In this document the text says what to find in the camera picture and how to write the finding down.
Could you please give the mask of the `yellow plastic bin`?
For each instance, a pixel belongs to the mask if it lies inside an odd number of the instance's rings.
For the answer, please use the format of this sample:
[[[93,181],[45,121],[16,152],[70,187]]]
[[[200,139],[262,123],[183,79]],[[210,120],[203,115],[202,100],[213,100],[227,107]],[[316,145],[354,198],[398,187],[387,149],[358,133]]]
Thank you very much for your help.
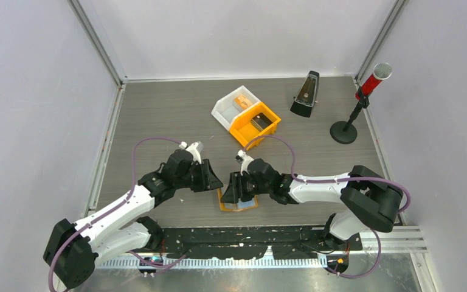
[[[259,113],[263,113],[272,120],[272,125],[262,132],[259,132],[251,124],[251,119]],[[259,145],[265,136],[274,134],[281,120],[265,103],[260,102],[238,117],[231,126],[229,133],[245,150],[250,150]]]

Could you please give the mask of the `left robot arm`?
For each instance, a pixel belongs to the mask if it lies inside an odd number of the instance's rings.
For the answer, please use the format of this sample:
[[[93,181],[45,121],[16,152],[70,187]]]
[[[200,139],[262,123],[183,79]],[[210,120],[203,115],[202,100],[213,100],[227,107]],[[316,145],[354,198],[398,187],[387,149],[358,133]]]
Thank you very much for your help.
[[[179,189],[198,193],[222,187],[210,161],[197,150],[175,150],[159,169],[141,177],[103,209],[74,223],[62,219],[53,227],[43,254],[48,279],[57,277],[67,290],[74,289],[109,259],[140,248],[157,251],[162,229],[147,212],[173,198]]]

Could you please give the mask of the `black cards in yellow bin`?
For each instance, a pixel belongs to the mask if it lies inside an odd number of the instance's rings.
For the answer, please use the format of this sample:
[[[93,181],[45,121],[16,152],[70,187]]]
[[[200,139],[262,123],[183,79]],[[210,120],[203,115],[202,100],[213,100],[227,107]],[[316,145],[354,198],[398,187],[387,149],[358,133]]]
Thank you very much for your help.
[[[272,125],[272,120],[265,116],[263,113],[259,113],[251,119],[251,124],[259,132],[262,132],[263,130]]]

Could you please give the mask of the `orange card holder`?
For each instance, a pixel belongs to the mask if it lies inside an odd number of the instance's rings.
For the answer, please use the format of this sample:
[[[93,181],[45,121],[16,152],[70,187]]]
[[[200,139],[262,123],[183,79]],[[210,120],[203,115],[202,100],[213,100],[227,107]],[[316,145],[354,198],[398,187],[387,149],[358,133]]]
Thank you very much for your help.
[[[240,203],[233,204],[233,203],[222,203],[221,202],[221,199],[223,197],[223,192],[221,189],[217,190],[217,194],[218,194],[220,210],[223,212],[241,212],[245,210],[255,209],[258,207],[257,197],[253,198],[252,200],[248,202],[240,202]]]

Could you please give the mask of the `white toothed rail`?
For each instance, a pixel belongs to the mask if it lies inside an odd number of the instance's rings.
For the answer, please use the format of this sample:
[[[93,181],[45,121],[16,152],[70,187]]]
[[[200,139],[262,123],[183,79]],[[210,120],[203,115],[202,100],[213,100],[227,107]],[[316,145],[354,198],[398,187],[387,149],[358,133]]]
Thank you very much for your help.
[[[326,268],[327,258],[317,255],[312,259],[275,259],[272,255],[265,255],[259,259],[234,260],[233,258],[220,260],[212,259],[184,259],[172,269],[269,269],[269,268]],[[105,262],[97,269],[150,269],[151,266],[140,263],[133,256],[121,256]]]

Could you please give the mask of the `red microphone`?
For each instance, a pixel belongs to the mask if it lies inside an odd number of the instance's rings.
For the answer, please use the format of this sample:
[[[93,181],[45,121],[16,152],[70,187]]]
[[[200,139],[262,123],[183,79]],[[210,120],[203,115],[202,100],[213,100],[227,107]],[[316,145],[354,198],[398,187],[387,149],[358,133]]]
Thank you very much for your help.
[[[387,80],[392,75],[392,67],[388,63],[378,63],[373,68],[372,74],[364,82],[362,86],[359,87],[355,97],[358,100],[368,97],[378,85]]]

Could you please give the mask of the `black metronome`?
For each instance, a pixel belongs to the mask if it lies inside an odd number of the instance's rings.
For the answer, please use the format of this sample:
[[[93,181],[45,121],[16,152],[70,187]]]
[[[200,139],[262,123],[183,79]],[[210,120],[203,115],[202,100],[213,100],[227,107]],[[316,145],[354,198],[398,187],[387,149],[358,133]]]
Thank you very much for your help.
[[[317,103],[317,91],[319,88],[320,74],[309,71],[297,95],[293,97],[290,111],[298,116],[311,117],[311,113]]]

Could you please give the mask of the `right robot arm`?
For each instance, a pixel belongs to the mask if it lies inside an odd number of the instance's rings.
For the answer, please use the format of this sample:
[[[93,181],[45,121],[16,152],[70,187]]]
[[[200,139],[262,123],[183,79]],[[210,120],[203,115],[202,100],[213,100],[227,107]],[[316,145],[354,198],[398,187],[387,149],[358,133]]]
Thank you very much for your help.
[[[262,159],[243,162],[232,172],[221,197],[224,204],[248,202],[257,195],[269,195],[279,204],[308,202],[339,203],[346,207],[329,216],[320,235],[330,249],[339,249],[361,231],[392,231],[403,192],[363,165],[337,176],[293,176],[279,173]]]

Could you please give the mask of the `white plastic bin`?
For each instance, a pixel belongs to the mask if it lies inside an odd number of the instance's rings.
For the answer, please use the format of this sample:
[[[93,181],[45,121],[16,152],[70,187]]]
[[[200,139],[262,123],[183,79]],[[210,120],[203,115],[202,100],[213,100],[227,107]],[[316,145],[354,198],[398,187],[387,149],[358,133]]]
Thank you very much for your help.
[[[242,108],[241,105],[236,102],[236,99],[240,96],[247,98],[247,108]],[[238,117],[260,102],[261,100],[248,90],[247,87],[240,86],[223,98],[219,99],[212,108],[211,115],[226,131],[229,131]]]

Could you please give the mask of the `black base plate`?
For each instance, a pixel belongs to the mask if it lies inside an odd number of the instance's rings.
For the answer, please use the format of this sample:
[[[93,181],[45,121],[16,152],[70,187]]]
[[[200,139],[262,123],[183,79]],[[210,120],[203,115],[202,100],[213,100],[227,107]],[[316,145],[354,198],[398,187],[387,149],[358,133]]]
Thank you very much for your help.
[[[336,249],[322,237],[322,226],[251,226],[164,228],[155,236],[158,245],[136,252],[166,254],[171,259],[260,259],[271,251],[275,259],[311,259],[318,253],[361,251],[359,234]]]

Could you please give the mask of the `orange box in white bin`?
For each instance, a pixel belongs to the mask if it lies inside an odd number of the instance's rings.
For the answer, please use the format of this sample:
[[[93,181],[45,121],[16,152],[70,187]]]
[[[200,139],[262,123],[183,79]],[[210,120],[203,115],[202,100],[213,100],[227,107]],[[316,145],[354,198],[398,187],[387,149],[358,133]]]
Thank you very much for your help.
[[[234,105],[240,110],[244,111],[253,105],[253,102],[245,95],[239,95],[234,98]]]

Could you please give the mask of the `blue credit card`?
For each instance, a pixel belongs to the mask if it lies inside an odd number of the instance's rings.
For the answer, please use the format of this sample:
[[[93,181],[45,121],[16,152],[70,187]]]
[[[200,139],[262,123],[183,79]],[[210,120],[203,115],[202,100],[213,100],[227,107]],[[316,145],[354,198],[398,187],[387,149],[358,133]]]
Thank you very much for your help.
[[[258,207],[258,200],[257,197],[254,197],[250,201],[239,201],[235,205],[236,210],[246,210],[246,209],[253,209]]]

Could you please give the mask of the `black microphone stand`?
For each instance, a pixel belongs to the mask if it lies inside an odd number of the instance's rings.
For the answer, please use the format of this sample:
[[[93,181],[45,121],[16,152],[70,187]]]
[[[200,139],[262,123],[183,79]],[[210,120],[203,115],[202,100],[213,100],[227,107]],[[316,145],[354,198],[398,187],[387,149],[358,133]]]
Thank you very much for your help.
[[[364,94],[362,87],[358,89],[357,94],[359,100],[354,110],[351,112],[349,119],[347,121],[335,122],[330,127],[330,136],[340,144],[347,145],[356,140],[358,132],[353,122],[357,119],[361,111],[369,106],[368,95]]]

